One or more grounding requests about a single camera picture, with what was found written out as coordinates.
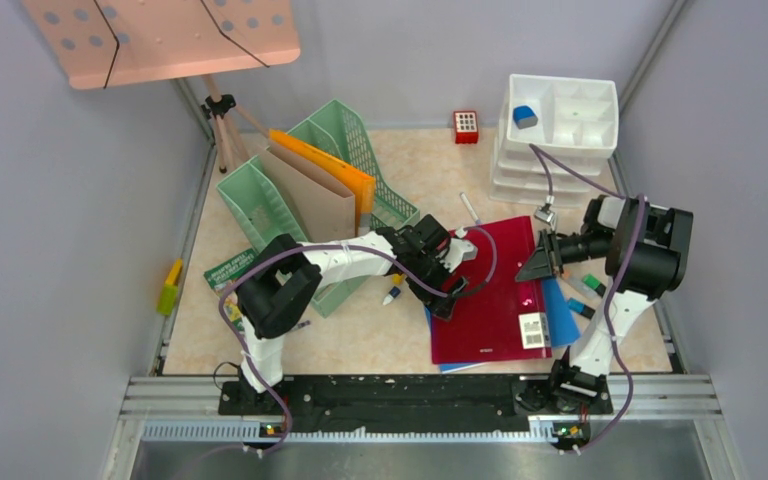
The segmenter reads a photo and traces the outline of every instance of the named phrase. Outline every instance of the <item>mint green magazine holder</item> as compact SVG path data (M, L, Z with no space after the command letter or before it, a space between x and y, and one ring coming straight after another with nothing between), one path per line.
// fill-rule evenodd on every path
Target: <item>mint green magazine holder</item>
M398 229L419 219L419 209L393 191L381 176L363 120L340 101L332 100L287 133L375 177L373 230L384 226ZM289 233L298 242L310 241L263 173L257 156L219 182L216 189L258 253L282 233ZM321 288L311 305L327 317L365 280L355 278Z

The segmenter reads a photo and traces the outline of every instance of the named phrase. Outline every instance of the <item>light purple wall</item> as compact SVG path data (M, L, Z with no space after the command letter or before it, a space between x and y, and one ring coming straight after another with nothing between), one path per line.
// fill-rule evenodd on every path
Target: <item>light purple wall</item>
M332 98L373 127L445 126L459 109L494 124L511 73L605 78L622 87L671 3L296 0L301 58L218 81L276 128ZM193 83L204 98L201 82Z
M631 105L632 186L696 214L672 296L751 478L768 478L768 2L695 2Z
M71 90L0 1L0 479L101 473L204 146L168 83Z

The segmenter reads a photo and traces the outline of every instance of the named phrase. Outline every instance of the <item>black line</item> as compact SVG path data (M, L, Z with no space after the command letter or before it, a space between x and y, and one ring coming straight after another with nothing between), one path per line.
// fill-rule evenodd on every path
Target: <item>black line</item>
M113 52L113 60L110 61L110 68L107 69L107 78L104 80L104 87L102 87L102 89L106 89L107 84L110 83L110 76L113 74L113 65L116 65L116 57L119 56L119 37L116 36L113 27L111 27L110 22L107 21L107 15L104 14L104 11L98 5L98 0L93 0L93 3L95 4L95 8L98 9L98 13L101 14L101 18L104 19L104 23L107 25L107 29L110 30L110 34L113 35L113 40L116 42L116 51Z
M243 47L242 45L240 45L239 43L237 43L237 41L236 41L236 40L234 40L233 38L231 38L231 37L229 37L228 35L226 35L226 34L225 34L225 32L223 32L223 31L222 31L222 27L220 27L220 26L219 26L219 23L216 21L216 17L214 17L214 16L213 16L213 12L211 12L211 11L210 11L210 9L209 9L209 8L207 8L207 4L206 4L206 3L204 3L204 0L199 0L199 1L201 2L201 6L202 6L202 7L204 7L204 11L205 11L205 12L207 12L207 14L210 16L210 21L212 21L212 22L213 22L213 25L216 27L216 31L217 31L217 32L219 32L219 34L220 34L220 35L222 35L223 37L225 37L225 39L226 39L226 40L228 40L229 42L231 42L231 43L233 43L234 45L236 45L236 46L237 46L237 48L239 48L240 50L242 50L242 51L246 52L246 54L248 54L250 57L252 57L253 59L257 60L257 61L258 61L258 63L260 63L261 65L263 65L263 66L264 66L264 67L266 67L266 68L269 68L269 65L267 65L267 64L266 64L266 63L265 63L263 60L259 59L259 58L257 57L257 55L255 55L255 54L251 53L251 52L250 52L250 51L248 51L248 50L247 50L245 47Z

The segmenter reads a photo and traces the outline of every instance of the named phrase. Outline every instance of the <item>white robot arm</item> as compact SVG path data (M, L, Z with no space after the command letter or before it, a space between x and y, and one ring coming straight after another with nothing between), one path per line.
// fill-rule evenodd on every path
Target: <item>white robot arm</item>
M299 245L312 245L296 244L288 237L276 240L259 258L269 258L276 251ZM361 276L394 273L392 262L385 259L388 257L398 259L412 272L423 277L423 281L442 289L443 282L452 276L458 265L474 258L476 254L475 245L468 240L451 238L431 216L423 218L415 227L406 227L400 231L379 229L350 240L318 245L333 245L337 248L305 251L298 254L302 258L297 257L288 262L285 268L292 272L292 278L301 278L295 285L290 285L293 280L280 285L273 271L243 283L237 290L241 311L246 315L243 325L248 356L270 386L283 378L281 352L284 336L299 321L304 307L317 288ZM363 247L367 251L351 247ZM383 256L368 250L377 251ZM451 310L452 302L430 296L424 290L414 289L410 280L409 285L435 313L446 316L446 312ZM266 386L255 377L249 362L243 361L241 365L248 383L257 393L264 392Z
M635 218L643 209L643 224L632 244ZM534 254L517 274L517 281L534 280L563 272L564 264L605 258L605 273L614 278L623 260L628 268L619 281L609 309L617 344L634 322L666 291L684 278L690 247L693 214L665 209L636 199L599 197L590 202L580 234L558 235L542 231ZM607 376L613 359L612 335L605 319L605 302L596 309L582 336L549 378L550 395L558 410L577 411L582 404L607 401Z

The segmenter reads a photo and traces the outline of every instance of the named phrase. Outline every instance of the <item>white label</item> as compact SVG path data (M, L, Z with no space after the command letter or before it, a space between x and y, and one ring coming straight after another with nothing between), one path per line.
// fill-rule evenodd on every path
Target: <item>white label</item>
M543 326L546 323L542 313L524 313L519 315L519 333L522 337L522 348L543 348L546 346L546 335Z

